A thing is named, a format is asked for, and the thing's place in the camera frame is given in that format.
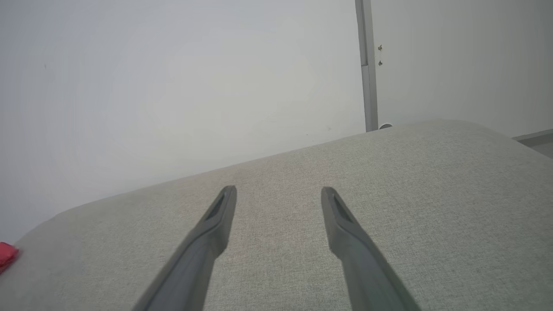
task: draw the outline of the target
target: gray vertical trim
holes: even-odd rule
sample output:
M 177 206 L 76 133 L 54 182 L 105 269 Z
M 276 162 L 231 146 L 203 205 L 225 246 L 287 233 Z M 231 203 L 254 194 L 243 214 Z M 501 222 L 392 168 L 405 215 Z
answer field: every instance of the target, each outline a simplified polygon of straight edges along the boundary
M 365 105 L 365 128 L 367 132 L 378 129 L 377 86 L 374 66 L 373 16 L 371 0 L 355 0 L 359 52 L 361 54 L 361 75 L 363 79 L 363 101 Z

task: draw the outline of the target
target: mattress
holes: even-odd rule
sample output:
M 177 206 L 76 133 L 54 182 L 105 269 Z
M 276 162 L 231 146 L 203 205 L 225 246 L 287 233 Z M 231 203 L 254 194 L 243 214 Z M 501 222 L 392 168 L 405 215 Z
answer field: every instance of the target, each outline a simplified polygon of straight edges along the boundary
M 95 201 L 16 243 L 2 310 L 131 309 L 225 185 L 205 310 L 349 310 L 320 195 L 334 187 L 423 310 L 553 305 L 553 160 L 474 123 L 359 134 Z

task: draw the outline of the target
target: floor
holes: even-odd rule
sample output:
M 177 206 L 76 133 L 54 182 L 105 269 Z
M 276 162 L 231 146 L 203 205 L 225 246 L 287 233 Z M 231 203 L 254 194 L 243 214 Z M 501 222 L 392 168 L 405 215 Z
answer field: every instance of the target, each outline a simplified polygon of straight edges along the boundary
M 553 133 L 524 139 L 519 143 L 553 159 Z

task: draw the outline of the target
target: white wall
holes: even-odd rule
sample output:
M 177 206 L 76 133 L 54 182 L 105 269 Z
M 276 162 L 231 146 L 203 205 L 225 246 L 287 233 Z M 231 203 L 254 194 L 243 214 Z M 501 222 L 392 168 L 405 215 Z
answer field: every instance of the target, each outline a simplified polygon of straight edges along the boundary
M 379 123 L 553 128 L 553 1 L 371 0 Z M 382 52 L 376 48 L 382 45 Z
M 0 4 L 0 241 L 364 132 L 353 0 Z

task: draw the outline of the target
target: red object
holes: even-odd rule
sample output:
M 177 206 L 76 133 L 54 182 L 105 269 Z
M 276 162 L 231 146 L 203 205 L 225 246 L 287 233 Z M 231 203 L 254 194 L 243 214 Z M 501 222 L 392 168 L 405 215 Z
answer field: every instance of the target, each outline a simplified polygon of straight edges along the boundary
M 19 250 L 10 244 L 0 242 L 0 274 L 17 258 Z

